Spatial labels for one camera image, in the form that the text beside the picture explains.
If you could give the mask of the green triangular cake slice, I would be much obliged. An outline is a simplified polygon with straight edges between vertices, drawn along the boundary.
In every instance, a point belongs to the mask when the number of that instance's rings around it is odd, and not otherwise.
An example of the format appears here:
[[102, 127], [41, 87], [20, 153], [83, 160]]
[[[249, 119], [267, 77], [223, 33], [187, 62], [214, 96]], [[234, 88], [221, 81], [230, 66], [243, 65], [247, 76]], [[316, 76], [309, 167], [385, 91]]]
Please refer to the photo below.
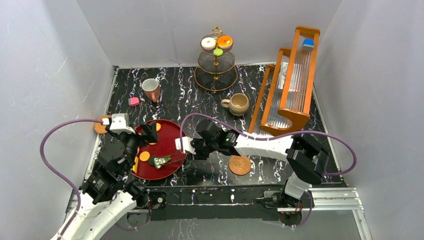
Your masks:
[[171, 156], [155, 157], [153, 159], [153, 165], [156, 169], [160, 169], [171, 160]]

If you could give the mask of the green macaron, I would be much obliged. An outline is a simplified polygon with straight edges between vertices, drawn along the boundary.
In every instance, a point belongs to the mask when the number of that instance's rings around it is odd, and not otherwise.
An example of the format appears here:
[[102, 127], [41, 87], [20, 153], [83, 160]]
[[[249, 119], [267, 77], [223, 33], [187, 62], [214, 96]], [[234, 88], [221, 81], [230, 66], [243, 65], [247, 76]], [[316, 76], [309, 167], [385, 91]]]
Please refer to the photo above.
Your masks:
[[222, 49], [220, 49], [220, 48], [215, 48], [215, 49], [213, 50], [213, 54], [214, 54], [215, 56], [221, 56], [223, 53], [224, 53], [224, 51], [223, 51]]

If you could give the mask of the white donut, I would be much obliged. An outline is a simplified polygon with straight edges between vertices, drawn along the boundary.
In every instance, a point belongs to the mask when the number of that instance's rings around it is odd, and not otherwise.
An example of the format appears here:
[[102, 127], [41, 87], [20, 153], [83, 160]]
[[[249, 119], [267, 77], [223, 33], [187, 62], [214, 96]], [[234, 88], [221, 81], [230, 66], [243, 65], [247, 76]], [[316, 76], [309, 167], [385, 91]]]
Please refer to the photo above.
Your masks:
[[216, 47], [216, 39], [205, 37], [201, 40], [200, 45], [205, 51], [213, 50]]

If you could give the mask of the orange donut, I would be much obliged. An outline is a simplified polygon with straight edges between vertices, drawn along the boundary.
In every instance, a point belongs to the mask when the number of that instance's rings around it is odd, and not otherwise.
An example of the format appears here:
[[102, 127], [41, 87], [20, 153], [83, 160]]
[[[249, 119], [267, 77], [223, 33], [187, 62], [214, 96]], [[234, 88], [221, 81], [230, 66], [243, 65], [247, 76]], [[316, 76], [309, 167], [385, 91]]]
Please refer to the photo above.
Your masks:
[[233, 46], [233, 39], [229, 35], [221, 35], [216, 43], [220, 49], [228, 49]]

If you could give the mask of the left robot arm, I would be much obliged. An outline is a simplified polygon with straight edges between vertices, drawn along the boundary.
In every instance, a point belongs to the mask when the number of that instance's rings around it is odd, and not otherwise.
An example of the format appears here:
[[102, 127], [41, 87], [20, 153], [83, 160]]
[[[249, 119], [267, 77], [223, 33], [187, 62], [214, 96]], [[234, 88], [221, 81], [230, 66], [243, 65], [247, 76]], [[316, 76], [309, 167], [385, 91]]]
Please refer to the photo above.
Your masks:
[[98, 240], [128, 211], [152, 205], [149, 190], [136, 180], [125, 181], [130, 175], [140, 147], [158, 142], [157, 123], [141, 123], [142, 133], [131, 127], [126, 114], [113, 114], [94, 120], [118, 140], [118, 148], [99, 156], [92, 173], [81, 189], [67, 179], [47, 161], [44, 148], [48, 137], [59, 128], [81, 120], [70, 120], [54, 127], [40, 144], [44, 164], [75, 191], [77, 203], [63, 225], [53, 236], [54, 240]]

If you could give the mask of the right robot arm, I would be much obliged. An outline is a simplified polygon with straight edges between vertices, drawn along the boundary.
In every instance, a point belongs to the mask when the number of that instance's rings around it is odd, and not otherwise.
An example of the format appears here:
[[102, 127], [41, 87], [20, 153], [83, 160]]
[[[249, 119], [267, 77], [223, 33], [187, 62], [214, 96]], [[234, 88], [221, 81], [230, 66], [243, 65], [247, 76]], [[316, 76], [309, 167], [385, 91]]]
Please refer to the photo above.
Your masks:
[[282, 202], [295, 207], [302, 195], [313, 185], [322, 183], [330, 158], [329, 151], [308, 133], [280, 138], [262, 139], [237, 129], [224, 130], [213, 121], [202, 120], [196, 127], [198, 138], [180, 135], [175, 147], [191, 154], [196, 160], [205, 160], [210, 153], [226, 156], [259, 156], [287, 162], [293, 173], [286, 181]]

